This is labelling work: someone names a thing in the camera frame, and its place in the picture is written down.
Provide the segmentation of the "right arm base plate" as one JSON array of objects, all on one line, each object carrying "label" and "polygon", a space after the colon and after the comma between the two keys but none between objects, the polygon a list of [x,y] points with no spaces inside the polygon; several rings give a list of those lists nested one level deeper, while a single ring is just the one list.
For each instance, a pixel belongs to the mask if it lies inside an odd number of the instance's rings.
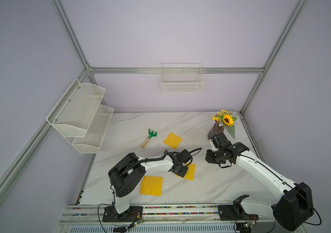
[{"label": "right arm base plate", "polygon": [[218,205],[218,213],[221,221],[229,220],[258,220],[258,215],[247,214],[241,205],[249,195],[241,195],[232,204]]}]

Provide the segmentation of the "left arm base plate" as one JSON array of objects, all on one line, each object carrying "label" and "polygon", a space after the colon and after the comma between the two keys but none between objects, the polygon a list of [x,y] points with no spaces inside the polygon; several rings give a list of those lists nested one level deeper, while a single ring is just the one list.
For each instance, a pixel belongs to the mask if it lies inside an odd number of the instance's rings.
[{"label": "left arm base plate", "polygon": [[135,222],[143,215],[143,206],[130,206],[122,214],[118,214],[113,206],[107,206],[104,209],[102,217],[103,222]]}]

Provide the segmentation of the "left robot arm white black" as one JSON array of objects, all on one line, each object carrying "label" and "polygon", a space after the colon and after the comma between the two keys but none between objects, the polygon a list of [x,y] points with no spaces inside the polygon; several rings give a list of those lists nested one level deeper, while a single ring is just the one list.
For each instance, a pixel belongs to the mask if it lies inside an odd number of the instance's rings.
[{"label": "left robot arm white black", "polygon": [[193,153],[198,154],[201,148],[181,152],[165,150],[160,157],[142,158],[134,152],[127,154],[108,172],[110,188],[113,191],[113,207],[121,215],[130,208],[129,195],[142,181],[147,173],[172,172],[185,177],[193,162]]}]

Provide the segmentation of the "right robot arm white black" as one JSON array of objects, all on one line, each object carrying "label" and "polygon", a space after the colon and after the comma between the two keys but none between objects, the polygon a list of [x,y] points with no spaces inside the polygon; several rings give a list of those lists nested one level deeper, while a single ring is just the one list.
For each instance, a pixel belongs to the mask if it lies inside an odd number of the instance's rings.
[{"label": "right robot arm white black", "polygon": [[207,150],[205,160],[217,164],[222,169],[237,165],[251,174],[274,196],[273,200],[254,199],[241,195],[229,206],[229,216],[242,219],[247,216],[263,216],[274,219],[288,231],[299,226],[317,213],[313,207],[311,188],[305,183],[295,183],[281,175],[244,144],[231,143],[220,133],[209,139],[211,149]]}]

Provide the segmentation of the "yellow envelope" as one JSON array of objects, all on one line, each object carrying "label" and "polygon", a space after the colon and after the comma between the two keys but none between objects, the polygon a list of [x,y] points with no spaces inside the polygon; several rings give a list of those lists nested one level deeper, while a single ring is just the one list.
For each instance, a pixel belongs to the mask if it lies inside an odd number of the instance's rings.
[{"label": "yellow envelope", "polygon": [[183,177],[183,179],[193,181],[194,180],[194,175],[195,175],[195,170],[196,170],[196,165],[191,164],[188,166],[188,171],[186,175]]},{"label": "yellow envelope", "polygon": [[148,196],[161,196],[163,177],[145,176],[141,182],[140,194]]},{"label": "yellow envelope", "polygon": [[163,141],[164,144],[171,147],[172,149],[177,149],[183,139],[174,133],[170,133],[166,139]]}]

